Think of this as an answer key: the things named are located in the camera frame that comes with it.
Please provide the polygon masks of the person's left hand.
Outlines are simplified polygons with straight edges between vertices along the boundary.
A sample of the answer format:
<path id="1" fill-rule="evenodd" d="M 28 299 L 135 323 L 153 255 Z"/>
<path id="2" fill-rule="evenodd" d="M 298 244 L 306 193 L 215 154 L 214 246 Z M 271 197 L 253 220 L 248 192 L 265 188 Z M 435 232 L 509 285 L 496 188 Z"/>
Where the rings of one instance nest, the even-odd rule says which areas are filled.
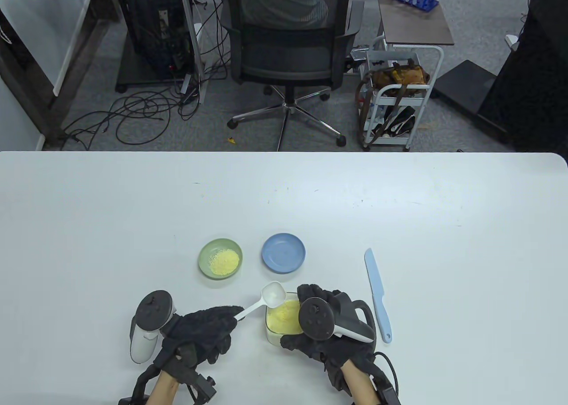
<path id="1" fill-rule="evenodd" d="M 213 365 L 231 346 L 231 333 L 237 326 L 235 316 L 241 306 L 219 306 L 183 316 L 162 341 L 162 351 L 172 354 L 184 344 L 193 344 L 197 364 Z"/>

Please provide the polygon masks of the person's right hand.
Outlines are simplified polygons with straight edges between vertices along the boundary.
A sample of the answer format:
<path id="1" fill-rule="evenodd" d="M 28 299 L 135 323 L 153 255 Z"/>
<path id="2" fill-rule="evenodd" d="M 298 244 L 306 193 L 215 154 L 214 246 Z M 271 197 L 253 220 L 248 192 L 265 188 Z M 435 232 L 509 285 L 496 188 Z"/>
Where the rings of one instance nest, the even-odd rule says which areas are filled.
<path id="1" fill-rule="evenodd" d="M 324 365 L 333 387 L 348 393 L 356 404 L 379 404 L 375 385 L 378 369 L 375 366 L 375 324 L 369 306 L 339 290 L 325 290 L 316 284 L 297 288 L 300 300 L 302 334 L 284 335 L 282 348 L 300 351 Z M 361 342 L 346 334 L 335 335 L 331 318 L 339 315 L 351 332 L 369 334 L 370 342 Z"/>

